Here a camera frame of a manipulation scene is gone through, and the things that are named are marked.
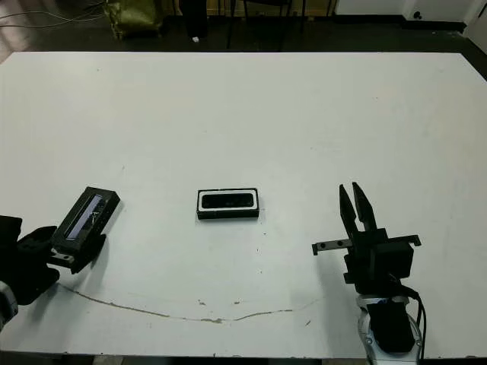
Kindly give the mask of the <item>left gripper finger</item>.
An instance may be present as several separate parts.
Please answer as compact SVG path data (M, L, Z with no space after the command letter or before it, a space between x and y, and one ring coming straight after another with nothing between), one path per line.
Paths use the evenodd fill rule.
M70 267L73 275L79 273L84 267L98 257L106 238L106 234L100 234L93 237L85 243L77 254L74 255L74 261Z
M18 241L18 251L23 254L49 254L52 247L51 239L56 229L56 226L35 229Z

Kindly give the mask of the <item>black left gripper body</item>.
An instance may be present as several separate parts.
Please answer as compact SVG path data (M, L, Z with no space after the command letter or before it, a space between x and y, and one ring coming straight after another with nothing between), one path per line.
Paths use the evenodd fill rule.
M59 271L48 264L70 268L72 257L49 243L1 244L1 282L19 305L31 304L58 281Z

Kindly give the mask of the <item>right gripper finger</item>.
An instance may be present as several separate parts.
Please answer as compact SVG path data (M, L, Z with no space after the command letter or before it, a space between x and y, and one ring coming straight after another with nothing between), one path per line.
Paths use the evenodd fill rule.
M374 216L374 210L366 194L356 182L352 183L352 188L354 192L355 207L358 214L358 219L363 224L364 230L376 230L377 223Z
M339 186L339 209L345 231L349 239L352 239L353 236L358 232L358 228L355 223L356 214L351 199L349 198L343 184Z

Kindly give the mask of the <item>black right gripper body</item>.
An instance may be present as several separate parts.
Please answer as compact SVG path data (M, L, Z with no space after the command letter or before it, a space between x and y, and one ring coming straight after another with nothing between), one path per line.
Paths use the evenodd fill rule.
M389 237L384 228L358 231L352 239L331 240L311 245L313 254L346 249L347 284L362 295L404 295L401 280L410 276L414 248L422 244L417 235Z

